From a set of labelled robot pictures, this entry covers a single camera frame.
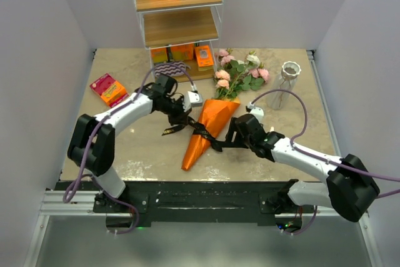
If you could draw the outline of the black printed ribbon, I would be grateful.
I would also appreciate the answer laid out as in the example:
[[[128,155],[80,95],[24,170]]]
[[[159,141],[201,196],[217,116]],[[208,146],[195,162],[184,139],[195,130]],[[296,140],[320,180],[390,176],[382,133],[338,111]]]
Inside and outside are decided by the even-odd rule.
[[[217,152],[222,152],[223,148],[244,148],[248,149],[248,146],[246,146],[244,142],[244,138],[242,135],[239,133],[238,127],[235,124],[235,121],[237,118],[232,117],[229,123],[229,129],[226,134],[225,140],[224,141],[219,141],[217,140],[203,125],[202,123],[195,121],[192,117],[188,117],[187,123],[186,124],[178,124],[175,125],[171,128],[167,128],[162,132],[162,135],[169,135],[176,133],[182,129],[184,129],[186,126],[191,126],[193,130],[193,134],[195,135],[200,135],[202,138],[205,140],[209,141],[211,143],[211,147],[213,150]]]

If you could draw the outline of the pink flower bouquet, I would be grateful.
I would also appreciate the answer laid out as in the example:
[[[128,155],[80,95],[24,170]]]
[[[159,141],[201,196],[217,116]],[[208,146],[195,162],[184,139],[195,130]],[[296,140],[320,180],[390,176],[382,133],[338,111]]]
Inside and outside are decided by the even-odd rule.
[[[243,60],[236,59],[231,48],[220,49],[216,55],[218,67],[214,73],[215,99],[234,101],[242,91],[257,91],[269,81],[269,71],[251,50]]]

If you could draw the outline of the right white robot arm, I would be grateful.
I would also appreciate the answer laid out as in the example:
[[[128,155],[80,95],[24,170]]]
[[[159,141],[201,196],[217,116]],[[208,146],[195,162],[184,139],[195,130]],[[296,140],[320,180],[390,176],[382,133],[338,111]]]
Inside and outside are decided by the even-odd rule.
[[[291,213],[299,206],[322,206],[357,222],[380,193],[357,156],[341,158],[292,143],[281,133],[266,132],[252,114],[231,119],[226,142],[232,148],[250,149],[259,158],[288,165],[316,179],[290,180],[270,197],[268,203],[277,214]]]

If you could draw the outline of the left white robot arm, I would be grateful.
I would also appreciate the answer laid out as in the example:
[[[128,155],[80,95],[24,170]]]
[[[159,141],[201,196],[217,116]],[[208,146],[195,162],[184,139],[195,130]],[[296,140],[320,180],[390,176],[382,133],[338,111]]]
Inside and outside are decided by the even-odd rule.
[[[155,111],[164,113],[170,125],[183,127],[195,104],[201,97],[194,83],[186,94],[174,99],[178,82],[165,74],[153,83],[142,82],[131,96],[115,107],[90,116],[78,117],[67,157],[79,166],[77,178],[66,190],[63,201],[70,202],[76,194],[84,171],[108,194],[107,204],[115,212],[123,212],[129,206],[129,196],[124,193],[125,182],[113,167],[116,137],[138,119]]]

